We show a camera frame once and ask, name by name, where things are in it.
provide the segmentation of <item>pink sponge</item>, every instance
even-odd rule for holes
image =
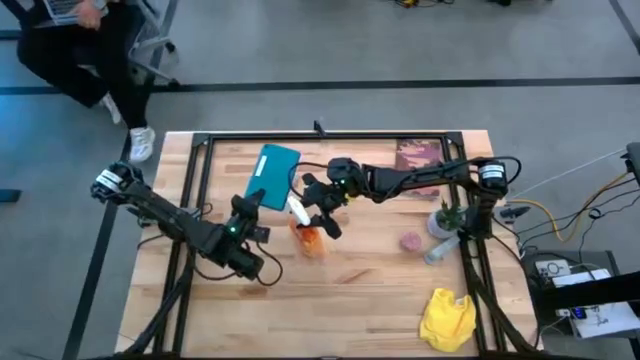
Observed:
[[[422,249],[422,239],[415,232],[408,232],[400,238],[400,247],[409,252],[416,252]]]

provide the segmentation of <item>white sneaker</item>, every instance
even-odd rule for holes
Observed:
[[[140,163],[153,155],[153,141],[156,139],[156,132],[150,127],[135,128],[129,131],[131,134],[131,153],[129,161]]]
[[[100,100],[100,105],[104,106],[111,113],[111,120],[113,123],[118,125],[122,121],[122,114],[120,114],[120,110],[118,110],[118,106],[113,101],[113,98],[110,94],[107,93],[102,100]]]

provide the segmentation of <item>yellow cloth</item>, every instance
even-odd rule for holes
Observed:
[[[448,289],[436,289],[420,322],[420,339],[435,349],[454,352],[476,328],[476,307],[466,295],[456,302]]]

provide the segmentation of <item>green plant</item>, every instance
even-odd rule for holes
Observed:
[[[453,204],[449,207],[446,201],[442,200],[442,209],[436,212],[436,221],[438,226],[446,231],[453,231],[462,225],[462,213],[460,206]]]

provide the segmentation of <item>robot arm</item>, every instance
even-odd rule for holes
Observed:
[[[257,226],[264,190],[247,199],[234,196],[231,218],[224,225],[197,219],[176,207],[144,183],[139,169],[124,162],[112,164],[98,176],[91,196],[102,203],[131,206],[130,212],[156,221],[168,238],[187,243],[202,257],[221,267],[229,266],[238,276],[253,280],[262,269],[264,260],[242,245],[247,239],[268,241],[269,229]]]
[[[478,168],[478,182],[471,178],[470,165]],[[505,165],[493,158],[456,160],[406,171],[360,166],[349,158],[336,158],[328,164],[327,177],[330,184],[319,182],[311,174],[303,175],[306,188],[300,202],[305,208],[316,205],[320,209],[321,214],[313,216],[309,226],[323,227],[334,239],[342,231],[331,213],[347,205],[349,198],[364,196],[379,204],[404,191],[445,184],[461,186],[474,196],[475,201],[466,210],[464,230],[473,236],[487,236],[491,233],[493,207],[508,188]]]

